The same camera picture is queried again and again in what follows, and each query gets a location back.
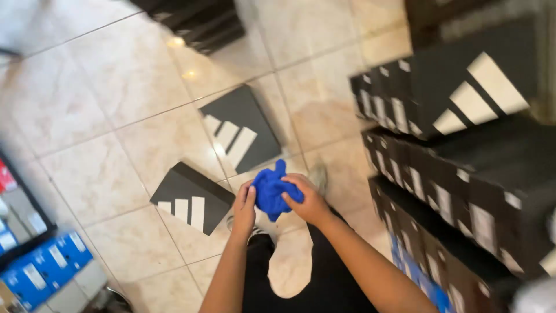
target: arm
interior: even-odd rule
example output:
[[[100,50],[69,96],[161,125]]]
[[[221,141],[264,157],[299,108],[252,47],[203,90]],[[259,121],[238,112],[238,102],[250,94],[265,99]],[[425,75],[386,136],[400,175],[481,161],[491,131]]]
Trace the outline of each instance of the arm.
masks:
[[[255,224],[255,187],[243,184],[232,205],[234,227],[199,313],[240,313],[245,284],[247,240]]]
[[[361,290],[380,313],[438,313],[416,284],[332,214],[316,187],[305,176],[289,174],[283,180],[296,185],[305,196],[303,203],[297,203],[284,193],[284,201],[297,215],[326,236]]]

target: hand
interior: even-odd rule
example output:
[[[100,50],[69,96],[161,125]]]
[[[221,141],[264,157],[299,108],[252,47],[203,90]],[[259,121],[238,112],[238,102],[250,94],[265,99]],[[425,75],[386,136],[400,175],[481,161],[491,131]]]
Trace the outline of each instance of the hand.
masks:
[[[236,200],[232,205],[234,210],[234,226],[232,236],[249,239],[253,226],[255,225],[255,196],[256,190],[251,186],[253,180],[249,180],[240,187]]]
[[[282,180],[296,185],[304,196],[302,203],[295,202],[287,193],[282,198],[292,210],[305,222],[320,228],[322,223],[334,216],[324,198],[319,195],[317,187],[301,174],[288,174]]]

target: blue cloth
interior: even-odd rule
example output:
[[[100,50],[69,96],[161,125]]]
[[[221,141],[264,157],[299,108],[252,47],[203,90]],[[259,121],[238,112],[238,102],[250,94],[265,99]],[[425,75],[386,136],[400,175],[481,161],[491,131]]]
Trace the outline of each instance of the blue cloth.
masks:
[[[286,162],[276,161],[276,169],[264,169],[257,174],[252,186],[257,190],[255,204],[269,216],[269,220],[276,222],[280,214],[291,212],[291,208],[282,199],[282,193],[287,192],[296,202],[303,202],[301,190],[294,184],[283,182],[280,178],[286,176]]]

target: white three-stripe logo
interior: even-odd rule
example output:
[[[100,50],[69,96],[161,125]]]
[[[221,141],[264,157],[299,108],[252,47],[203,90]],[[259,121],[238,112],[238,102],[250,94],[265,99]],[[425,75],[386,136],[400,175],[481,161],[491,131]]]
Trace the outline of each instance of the white three-stripe logo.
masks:
[[[529,107],[527,101],[515,88],[494,60],[483,52],[467,67],[473,78],[506,114],[512,114]],[[496,113],[490,108],[479,93],[464,81],[450,96],[461,112],[475,125],[494,120]],[[450,110],[433,123],[444,135],[465,129],[463,122]]]
[[[240,128],[232,122],[225,121],[218,134],[216,134],[216,130],[221,124],[222,121],[214,116],[205,116],[205,125],[207,126],[208,131],[215,136],[216,142],[222,147],[224,153],[231,145],[231,148],[227,153],[227,160],[233,168],[237,168],[249,150],[249,147],[251,147],[253,141],[255,141],[257,133],[247,127],[243,127],[240,130]]]
[[[172,214],[172,203],[168,201],[158,201],[158,208]],[[189,215],[189,200],[176,199],[174,201],[175,217],[187,222]],[[199,231],[203,231],[203,224],[205,223],[205,199],[203,197],[191,197],[191,226]]]

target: sneaker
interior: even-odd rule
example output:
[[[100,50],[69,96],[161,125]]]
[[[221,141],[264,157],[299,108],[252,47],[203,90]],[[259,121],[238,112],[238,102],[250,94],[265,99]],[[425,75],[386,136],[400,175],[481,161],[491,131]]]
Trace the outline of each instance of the sneaker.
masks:
[[[322,162],[322,160],[317,160],[315,166],[309,170],[307,178],[317,187],[319,195],[322,197],[326,196],[326,189],[328,187],[328,172],[326,170],[326,165]]]
[[[228,217],[228,220],[226,221],[226,226],[228,227],[228,229],[230,231],[232,231],[232,228],[234,227],[234,216],[230,216]],[[264,229],[262,229],[261,227],[259,227],[258,225],[253,226],[253,230],[251,231],[251,235],[249,236],[249,238],[253,237],[254,235],[257,234],[267,234],[270,236],[270,239],[272,239],[272,243],[274,244],[274,247],[276,247],[276,243],[278,241],[278,238],[276,237],[276,234],[270,232],[270,231],[266,231]]]

